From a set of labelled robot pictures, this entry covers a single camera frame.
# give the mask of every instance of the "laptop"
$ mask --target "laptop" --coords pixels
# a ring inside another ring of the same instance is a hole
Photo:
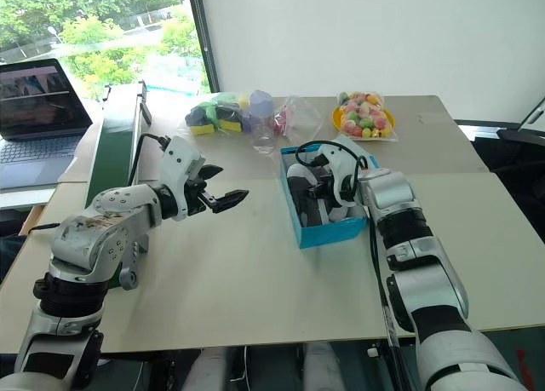
[[[0,66],[0,189],[56,183],[90,125],[56,59]]]

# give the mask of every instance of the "plastic bottle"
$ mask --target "plastic bottle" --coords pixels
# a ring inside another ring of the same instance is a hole
[[[250,125],[254,148],[261,154],[274,151],[274,130],[270,125],[274,100],[268,93],[256,90],[250,95]]]

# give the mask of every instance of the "blue box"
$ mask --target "blue box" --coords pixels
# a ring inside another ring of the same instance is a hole
[[[305,152],[301,152],[299,155],[301,159],[310,161],[316,155],[316,151],[319,149],[319,144],[314,144],[305,149]],[[330,244],[333,242],[340,242],[346,239],[355,238],[367,224],[367,217],[364,210],[361,207],[355,206],[349,209],[348,214],[350,217],[339,221],[328,223],[326,225],[318,225],[316,227],[303,227],[295,210],[295,204],[291,197],[290,189],[288,187],[287,172],[290,165],[296,162],[295,151],[298,147],[285,147],[280,149],[280,180],[284,189],[284,195],[288,203],[290,210],[291,222],[295,231],[295,237],[297,243],[301,249],[318,246],[321,244]],[[369,166],[378,168],[375,157],[365,153]]]

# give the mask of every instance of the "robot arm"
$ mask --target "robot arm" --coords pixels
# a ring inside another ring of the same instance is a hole
[[[248,191],[222,198],[206,193],[206,181],[222,171],[180,137],[165,146],[159,185],[135,185],[99,193],[92,204],[64,220],[51,245],[49,271],[34,285],[39,299],[15,362],[0,390],[85,387],[100,356],[97,327],[110,279],[121,264],[125,290],[138,285],[138,259],[147,253],[150,229],[209,207],[232,208]]]
[[[358,156],[364,153],[346,136],[335,142]],[[342,187],[345,192],[353,182],[356,162],[340,148],[332,148],[322,145],[318,161],[328,164],[336,180],[328,185],[333,186],[337,203],[352,206],[361,199],[382,236],[393,272],[386,280],[390,304],[398,324],[416,333],[422,389],[524,390],[491,341],[466,321],[468,295],[403,174],[387,169],[360,171],[359,197],[345,194],[339,199],[343,181],[348,180]]]

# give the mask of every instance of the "laptop keyboard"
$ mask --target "laptop keyboard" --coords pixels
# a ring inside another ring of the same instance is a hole
[[[36,159],[71,157],[80,135],[31,141],[7,141],[0,149],[0,164]]]

